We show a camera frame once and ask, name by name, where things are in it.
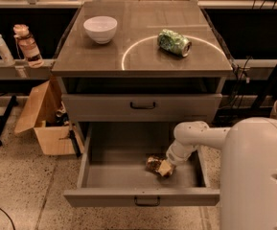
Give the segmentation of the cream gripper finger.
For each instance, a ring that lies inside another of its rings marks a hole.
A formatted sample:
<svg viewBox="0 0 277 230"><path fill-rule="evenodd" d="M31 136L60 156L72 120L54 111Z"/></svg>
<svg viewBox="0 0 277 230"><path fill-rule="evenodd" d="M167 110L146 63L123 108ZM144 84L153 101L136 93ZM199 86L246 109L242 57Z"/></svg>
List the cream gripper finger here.
<svg viewBox="0 0 277 230"><path fill-rule="evenodd" d="M161 176L171 176L173 171L174 165L167 160L163 160L158 169L158 172Z"/></svg>

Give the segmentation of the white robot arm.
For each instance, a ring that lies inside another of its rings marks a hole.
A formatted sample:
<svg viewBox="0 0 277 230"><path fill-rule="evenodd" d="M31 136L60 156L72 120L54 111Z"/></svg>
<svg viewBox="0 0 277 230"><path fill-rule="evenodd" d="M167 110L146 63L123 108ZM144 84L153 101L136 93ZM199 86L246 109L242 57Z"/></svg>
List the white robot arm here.
<svg viewBox="0 0 277 230"><path fill-rule="evenodd" d="M184 122L173 136L161 175L201 145L221 151L220 230L277 230L277 120L248 118L231 127Z"/></svg>

